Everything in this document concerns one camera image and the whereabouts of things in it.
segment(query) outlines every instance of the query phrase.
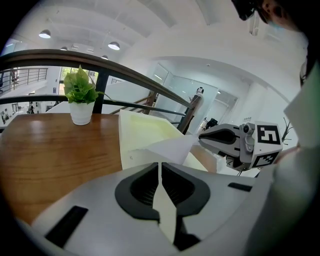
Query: handrail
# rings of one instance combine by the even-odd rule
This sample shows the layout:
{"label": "handrail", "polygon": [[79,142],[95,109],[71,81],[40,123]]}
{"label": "handrail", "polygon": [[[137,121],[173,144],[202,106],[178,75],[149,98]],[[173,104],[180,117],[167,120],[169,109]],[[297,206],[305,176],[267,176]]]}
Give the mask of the handrail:
{"label": "handrail", "polygon": [[77,68],[79,64],[83,69],[95,72],[107,69],[107,73],[110,76],[119,77],[128,82],[135,83],[193,109],[193,106],[189,102],[152,79],[128,67],[93,55],[57,49],[33,49],[16,51],[0,57],[0,70],[39,65]]}
{"label": "handrail", "polygon": [[20,70],[47,70],[47,67],[25,67],[25,68],[10,68],[10,69],[6,69],[6,70],[1,70],[1,73],[6,73],[6,72],[10,72],[10,71],[20,71]]}
{"label": "handrail", "polygon": [[[19,72],[19,74],[16,74],[16,71],[20,70],[27,70],[27,72]],[[48,68],[18,68],[18,69],[7,69],[4,70],[5,73],[14,71],[15,75],[12,76],[6,75],[1,77],[1,84],[0,84],[0,96],[3,96],[4,93],[9,92],[11,90],[15,90],[20,86],[28,85],[29,83],[37,82],[37,81],[43,81],[47,79],[47,71]]]}
{"label": "handrail", "polygon": [[[0,105],[10,104],[10,103],[19,103],[19,102],[67,102],[67,101],[68,101],[68,98],[64,95],[28,95],[28,96],[0,98]],[[143,110],[153,110],[153,111],[175,114],[183,117],[186,115],[185,113],[179,113],[179,112],[174,112],[174,111],[170,111],[163,108],[146,106],[142,104],[136,104],[136,103],[120,101],[120,100],[104,99],[103,104],[114,105],[114,106],[126,106],[126,107],[132,107],[132,108],[143,109]]]}
{"label": "handrail", "polygon": [[[143,102],[143,101],[147,100],[148,98],[149,98],[149,97],[145,97],[145,98],[139,99],[139,100],[135,101],[134,103],[138,104],[138,103],[140,103],[140,102]],[[129,108],[129,107],[128,107],[128,106],[124,106],[124,107],[122,107],[122,108],[119,108],[119,109],[111,112],[110,114],[113,115],[113,114],[115,114],[115,113],[120,112],[120,110],[125,110],[125,109],[127,109],[127,108]]]}

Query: black vent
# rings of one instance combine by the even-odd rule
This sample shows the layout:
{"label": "black vent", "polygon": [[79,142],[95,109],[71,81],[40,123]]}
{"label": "black vent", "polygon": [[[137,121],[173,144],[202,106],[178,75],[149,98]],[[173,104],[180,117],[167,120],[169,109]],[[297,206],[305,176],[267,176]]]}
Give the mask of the black vent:
{"label": "black vent", "polygon": [[189,180],[164,165],[162,165],[161,176],[162,185],[176,207],[195,191],[195,186]]}
{"label": "black vent", "polygon": [[155,162],[121,180],[114,191],[115,199],[133,218],[159,222],[159,213],[152,208],[158,183],[158,163]]}
{"label": "black vent", "polygon": [[145,175],[132,182],[130,192],[139,202],[152,207],[158,184],[158,166],[155,166]]}

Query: window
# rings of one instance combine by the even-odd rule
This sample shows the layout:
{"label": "window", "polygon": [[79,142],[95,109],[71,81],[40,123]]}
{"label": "window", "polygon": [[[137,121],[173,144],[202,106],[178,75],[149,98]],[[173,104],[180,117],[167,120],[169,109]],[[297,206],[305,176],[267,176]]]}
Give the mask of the window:
{"label": "window", "polygon": [[[63,81],[65,80],[66,78],[66,75],[68,73],[77,73],[78,72],[78,68],[75,68],[75,67],[67,67],[67,66],[63,66],[61,68],[61,73],[60,73],[60,84],[59,84],[59,95],[65,95],[65,85],[63,83]],[[89,77],[91,77],[91,79],[89,78],[89,84],[92,83],[92,80],[93,82],[96,84],[97,83],[97,79],[98,79],[98,75],[99,73],[98,72],[95,72],[95,71],[89,71],[89,70],[86,70],[84,69],[83,70],[84,72],[86,72],[87,75],[89,75]]]}
{"label": "window", "polygon": [[118,80],[118,79],[114,79],[112,78],[111,80],[111,84],[116,84],[116,83],[119,83],[119,82],[123,82],[122,80]]}

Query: black railing post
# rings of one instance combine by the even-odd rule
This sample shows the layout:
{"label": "black railing post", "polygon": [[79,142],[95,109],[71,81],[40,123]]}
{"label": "black railing post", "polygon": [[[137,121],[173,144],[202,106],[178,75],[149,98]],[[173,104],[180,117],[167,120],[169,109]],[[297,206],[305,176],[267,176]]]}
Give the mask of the black railing post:
{"label": "black railing post", "polygon": [[181,118],[181,121],[180,121],[179,125],[177,126],[177,129],[180,132],[182,132],[182,133],[184,132],[187,125],[190,123],[194,112],[195,112],[194,108],[193,109],[191,109],[191,108],[186,109],[185,116]]}
{"label": "black railing post", "polygon": [[[95,90],[97,92],[105,93],[108,78],[109,78],[109,71],[108,70],[101,70],[99,72],[98,78],[96,80],[96,88],[95,88]],[[95,100],[92,113],[101,114],[103,104],[104,104],[104,95],[99,94],[98,98],[96,98],[96,100]]]}
{"label": "black railing post", "polygon": [[[155,99],[156,99],[157,93],[154,91],[150,91],[149,95],[148,95],[148,99],[146,100],[146,106],[151,106],[153,105]],[[144,110],[143,111],[144,114],[149,115],[150,110]]]}

